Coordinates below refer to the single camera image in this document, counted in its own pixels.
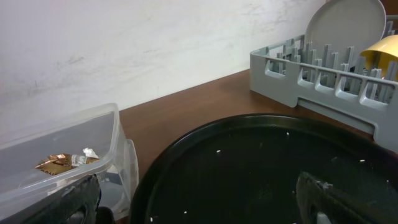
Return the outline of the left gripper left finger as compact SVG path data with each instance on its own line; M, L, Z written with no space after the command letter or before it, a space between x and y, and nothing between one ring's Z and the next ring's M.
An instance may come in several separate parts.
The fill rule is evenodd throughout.
M100 201L97 176L86 175L25 209L23 223L114 223L112 210Z

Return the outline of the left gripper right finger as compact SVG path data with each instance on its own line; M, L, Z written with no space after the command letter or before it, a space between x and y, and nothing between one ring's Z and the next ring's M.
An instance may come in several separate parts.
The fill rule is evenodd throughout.
M302 223L397 223L397 217L385 215L307 172L298 176L295 198Z

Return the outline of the grey plate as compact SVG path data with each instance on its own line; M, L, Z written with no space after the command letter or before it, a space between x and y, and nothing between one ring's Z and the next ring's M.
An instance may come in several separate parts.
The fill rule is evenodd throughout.
M386 27L386 12L380 0L332 0L310 20L304 52L316 50L323 58L325 46L338 53L339 63L356 65L360 53L380 41Z

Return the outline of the brown snack wrapper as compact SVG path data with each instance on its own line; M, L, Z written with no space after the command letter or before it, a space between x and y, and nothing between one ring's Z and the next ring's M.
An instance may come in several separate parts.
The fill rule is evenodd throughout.
M77 167L99 161L95 157L79 156L75 154L52 154L35 166L36 169L50 175L58 175Z

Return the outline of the white napkin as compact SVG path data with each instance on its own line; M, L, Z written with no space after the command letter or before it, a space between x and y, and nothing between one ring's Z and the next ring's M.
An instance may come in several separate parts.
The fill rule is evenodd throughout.
M85 154L86 157L93 157L95 159L98 159L99 157L96 155L95 151L91 148L84 148L83 153Z

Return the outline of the yellow bowl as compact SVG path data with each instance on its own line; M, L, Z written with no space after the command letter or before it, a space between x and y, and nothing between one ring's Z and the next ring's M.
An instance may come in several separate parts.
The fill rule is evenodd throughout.
M381 77L385 79L390 62L397 61L397 35L389 35L368 49L361 52L366 69L381 69Z

